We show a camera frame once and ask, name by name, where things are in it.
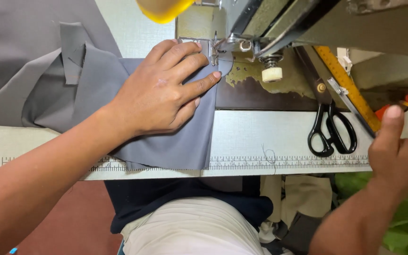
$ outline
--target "sewing machine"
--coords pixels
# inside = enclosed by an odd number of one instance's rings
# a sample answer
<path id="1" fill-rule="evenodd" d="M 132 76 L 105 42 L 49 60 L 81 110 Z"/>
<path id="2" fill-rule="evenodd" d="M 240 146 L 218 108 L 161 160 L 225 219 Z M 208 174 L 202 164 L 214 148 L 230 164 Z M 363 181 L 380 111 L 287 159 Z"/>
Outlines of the sewing machine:
<path id="1" fill-rule="evenodd" d="M 212 64 L 221 53 L 251 52 L 263 81 L 281 79 L 284 49 L 300 44 L 408 55 L 408 0 L 199 0 L 213 6 Z"/>

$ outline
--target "right hand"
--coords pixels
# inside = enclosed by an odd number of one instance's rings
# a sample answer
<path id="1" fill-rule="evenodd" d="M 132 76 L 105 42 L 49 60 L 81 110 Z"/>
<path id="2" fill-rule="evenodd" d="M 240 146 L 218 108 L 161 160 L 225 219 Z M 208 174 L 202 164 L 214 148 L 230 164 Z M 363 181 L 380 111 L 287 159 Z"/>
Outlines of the right hand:
<path id="1" fill-rule="evenodd" d="M 220 72 L 182 85 L 207 57 L 199 43 L 176 39 L 157 44 L 125 81 L 107 111 L 122 127 L 123 140 L 134 136 L 174 132 L 195 113 L 200 95 L 221 78 Z"/>
<path id="2" fill-rule="evenodd" d="M 373 180 L 387 186 L 390 192 L 408 193 L 408 139 L 401 139 L 404 112 L 398 105 L 391 106 L 383 116 L 382 127 L 369 148 Z"/>

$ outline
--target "measuring tape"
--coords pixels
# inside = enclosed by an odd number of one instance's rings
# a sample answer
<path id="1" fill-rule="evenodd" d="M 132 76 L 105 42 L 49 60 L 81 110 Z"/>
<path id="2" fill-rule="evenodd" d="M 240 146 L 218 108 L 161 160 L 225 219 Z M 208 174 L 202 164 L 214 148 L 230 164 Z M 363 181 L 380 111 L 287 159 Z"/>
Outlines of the measuring tape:
<path id="1" fill-rule="evenodd" d="M 4 165 L 14 157 L 3 157 Z M 326 158 L 316 156 L 225 156 L 210 157 L 209 167 L 204 170 L 261 170 L 261 169 L 304 169 L 304 168 L 339 168 L 370 167 L 368 155 L 337 155 Z M 127 169 L 126 163 L 114 157 L 103 157 L 89 170 L 105 171 L 165 171 L 175 170 L 162 167 L 148 169 Z"/>
<path id="2" fill-rule="evenodd" d="M 337 80 L 339 85 L 348 91 L 348 98 L 358 109 L 361 116 L 363 116 L 371 129 L 374 132 L 380 130 L 380 120 L 360 94 L 360 91 L 355 86 L 354 81 L 349 77 L 349 75 L 347 75 L 345 69 L 341 66 L 336 56 L 330 51 L 330 48 L 327 46 L 314 46 L 314 49 L 330 70 L 333 77 Z"/>

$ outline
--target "tailor's scissors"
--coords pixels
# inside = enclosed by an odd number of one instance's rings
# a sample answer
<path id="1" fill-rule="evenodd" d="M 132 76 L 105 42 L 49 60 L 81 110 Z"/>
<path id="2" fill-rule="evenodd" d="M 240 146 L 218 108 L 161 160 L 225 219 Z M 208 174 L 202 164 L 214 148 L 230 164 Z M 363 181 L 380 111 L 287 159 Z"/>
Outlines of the tailor's scissors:
<path id="1" fill-rule="evenodd" d="M 349 120 L 337 109 L 335 102 L 333 101 L 332 95 L 328 91 L 324 80 L 319 76 L 319 73 L 315 69 L 308 53 L 303 46 L 298 46 L 294 48 L 299 60 L 303 65 L 303 71 L 305 73 L 305 78 L 308 81 L 309 86 L 313 90 L 313 93 L 319 102 L 319 109 L 317 110 L 316 119 L 314 121 L 313 128 L 308 135 L 308 147 L 311 152 L 318 157 L 329 157 L 335 151 L 331 146 L 332 143 L 335 145 L 336 149 L 341 154 L 351 154 L 357 148 L 357 135 L 355 133 L 354 127 L 350 124 Z M 322 133 L 320 127 L 322 126 L 322 119 L 324 117 L 324 112 L 328 113 L 328 118 L 326 121 L 328 133 L 330 133 L 330 138 L 326 138 Z M 350 138 L 350 147 L 347 148 L 344 144 L 340 133 L 338 132 L 334 117 L 338 117 L 347 129 L 348 136 Z M 321 152 L 317 152 L 313 149 L 311 140 L 314 135 L 319 135 L 324 149 Z"/>

